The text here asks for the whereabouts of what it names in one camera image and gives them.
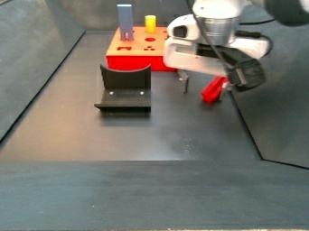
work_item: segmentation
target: gray wall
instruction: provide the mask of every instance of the gray wall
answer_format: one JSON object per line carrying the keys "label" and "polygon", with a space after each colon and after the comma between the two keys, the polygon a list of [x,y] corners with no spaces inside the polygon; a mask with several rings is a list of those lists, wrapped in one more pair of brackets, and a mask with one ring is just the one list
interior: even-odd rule
{"label": "gray wall", "polygon": [[[259,7],[249,7],[243,15],[247,22],[269,18]],[[235,92],[241,114],[264,158],[309,168],[309,25],[273,22],[243,29],[268,35],[275,49],[261,59],[267,83]]]}
{"label": "gray wall", "polygon": [[0,139],[83,32],[54,0],[0,5]]}
{"label": "gray wall", "polygon": [[168,26],[189,13],[184,0],[57,0],[90,31],[118,28],[118,4],[133,4],[134,25],[144,25],[148,14],[157,15],[158,26]]}

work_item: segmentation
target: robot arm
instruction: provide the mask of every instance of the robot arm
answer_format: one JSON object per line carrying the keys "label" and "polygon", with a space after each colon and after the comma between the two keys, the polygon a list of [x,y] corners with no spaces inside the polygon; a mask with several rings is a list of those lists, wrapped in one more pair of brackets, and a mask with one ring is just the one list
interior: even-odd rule
{"label": "robot arm", "polygon": [[[243,9],[251,4],[264,7],[280,23],[291,26],[309,23],[309,0],[196,0],[194,15],[180,17],[168,27],[166,65],[229,76],[231,82],[245,89],[263,84],[265,76],[259,60],[267,55],[269,41],[236,34]],[[288,14],[279,14],[281,8],[291,12],[291,20]],[[224,59],[217,56],[215,46]]]}

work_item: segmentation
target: hole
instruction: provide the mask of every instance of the hole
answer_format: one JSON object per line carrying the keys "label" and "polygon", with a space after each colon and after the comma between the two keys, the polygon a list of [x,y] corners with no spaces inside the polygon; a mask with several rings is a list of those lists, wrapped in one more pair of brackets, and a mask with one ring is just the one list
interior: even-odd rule
{"label": "hole", "polygon": [[149,42],[153,42],[153,41],[156,41],[156,38],[146,38],[145,40]]}
{"label": "hole", "polygon": [[118,47],[118,51],[121,51],[121,50],[128,50],[128,51],[130,51],[130,50],[132,50],[132,47]]}

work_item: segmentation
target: red object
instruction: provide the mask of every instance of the red object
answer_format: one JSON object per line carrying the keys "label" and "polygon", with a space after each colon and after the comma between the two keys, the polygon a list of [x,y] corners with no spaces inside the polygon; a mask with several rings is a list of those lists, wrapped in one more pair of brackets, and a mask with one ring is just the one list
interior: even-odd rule
{"label": "red object", "polygon": [[157,27],[157,33],[148,33],[145,27],[134,27],[134,41],[122,41],[120,29],[112,41],[106,59],[110,69],[144,69],[152,64],[153,71],[177,71],[164,62],[168,28]]}
{"label": "red object", "polygon": [[203,91],[204,102],[213,104],[221,96],[223,86],[229,81],[227,77],[217,76]]}

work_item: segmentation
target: black holder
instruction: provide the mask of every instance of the black holder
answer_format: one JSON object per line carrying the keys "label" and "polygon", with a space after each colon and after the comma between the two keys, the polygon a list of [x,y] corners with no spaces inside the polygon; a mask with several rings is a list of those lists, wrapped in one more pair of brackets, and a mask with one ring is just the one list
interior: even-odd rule
{"label": "black holder", "polygon": [[114,70],[101,65],[105,83],[101,110],[152,111],[152,65],[137,70]]}

